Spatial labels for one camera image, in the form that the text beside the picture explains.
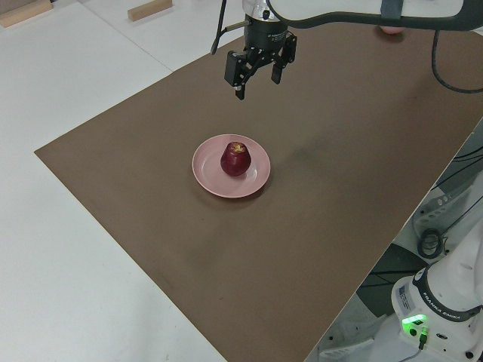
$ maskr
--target green indicator light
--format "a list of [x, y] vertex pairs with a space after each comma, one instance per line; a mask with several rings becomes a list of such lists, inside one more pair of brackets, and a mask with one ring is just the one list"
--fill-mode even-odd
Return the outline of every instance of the green indicator light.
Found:
[[426, 316], [424, 314], [418, 314], [413, 317], [405, 318], [401, 322], [404, 326], [405, 324], [411, 324], [416, 321], [425, 321], [425, 320], [426, 320]]

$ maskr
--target brown mat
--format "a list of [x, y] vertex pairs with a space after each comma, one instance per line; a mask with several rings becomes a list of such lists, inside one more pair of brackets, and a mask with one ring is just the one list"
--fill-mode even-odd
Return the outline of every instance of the brown mat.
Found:
[[[36, 152], [229, 362], [302, 361], [483, 115], [483, 95], [432, 77], [432, 32], [295, 33], [280, 85], [264, 69], [235, 98], [238, 40]], [[447, 80], [483, 83], [483, 38], [440, 45]], [[261, 192], [195, 181], [193, 152], [221, 133], [267, 150]]]

